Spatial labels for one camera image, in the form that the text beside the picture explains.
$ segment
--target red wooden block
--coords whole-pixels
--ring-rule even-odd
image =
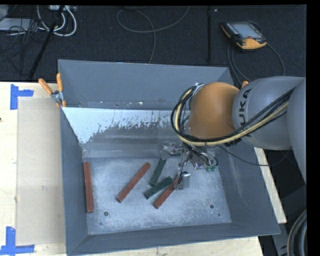
[[[84,166],[84,187],[85,187],[86,211],[88,213],[93,213],[94,212],[94,196],[92,193],[90,163],[84,162],[83,166]]]
[[[130,191],[135,187],[135,185],[149,170],[150,166],[151,166],[150,163],[146,162],[141,167],[141,169],[134,175],[134,177],[129,181],[129,183],[121,190],[121,192],[116,197],[116,200],[119,203],[121,203],[125,199],[125,197],[130,193]]]
[[[179,176],[168,186],[168,188],[158,197],[158,199],[153,203],[155,208],[159,208],[166,199],[171,195],[171,193],[175,190],[175,184],[179,181]]]

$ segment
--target dark green block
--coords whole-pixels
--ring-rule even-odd
[[[149,181],[150,186],[154,187],[157,184],[158,179],[159,179],[160,174],[165,166],[166,161],[167,161],[167,159],[164,159],[164,160],[160,159],[159,160],[159,162],[154,170],[154,173]]]
[[[164,189],[166,186],[170,185],[173,181],[174,180],[170,176],[164,178],[159,183],[157,183],[154,187],[148,189],[146,192],[143,193],[145,198],[149,199],[154,194],[156,194],[160,190]]]

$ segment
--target wooden table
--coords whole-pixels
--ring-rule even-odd
[[[32,97],[19,97],[18,109],[15,110],[10,110],[11,84],[18,86],[19,90],[34,91]],[[57,90],[56,84],[49,85],[54,91]],[[55,102],[40,84],[0,82],[0,246],[5,244],[5,229],[10,226],[16,228],[17,246],[35,244],[34,253],[30,255],[65,255],[63,199],[59,194],[62,191],[62,175],[58,113]],[[23,149],[30,147],[35,149],[34,152],[23,152]],[[255,148],[255,151],[260,164],[266,164],[264,151],[260,148]],[[36,154],[38,159],[36,168],[32,167],[32,162],[21,162],[21,158],[32,154]],[[279,223],[285,223],[286,216],[270,169],[261,167],[261,170],[276,218]],[[53,188],[58,193],[50,194]],[[249,237],[105,255],[262,256],[263,253],[258,237]]]

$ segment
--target electronic device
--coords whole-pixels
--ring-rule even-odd
[[[267,44],[266,37],[253,22],[223,22],[221,28],[226,36],[244,51],[259,49]]]

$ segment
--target clamp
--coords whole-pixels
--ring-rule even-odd
[[[45,91],[52,97],[52,99],[56,102],[56,106],[59,108],[60,106],[66,107],[67,103],[63,94],[63,84],[61,79],[61,74],[56,74],[56,83],[58,85],[58,90],[53,91],[51,87],[47,84],[47,82],[39,78],[38,80],[39,84],[42,85],[42,87],[45,89]]]

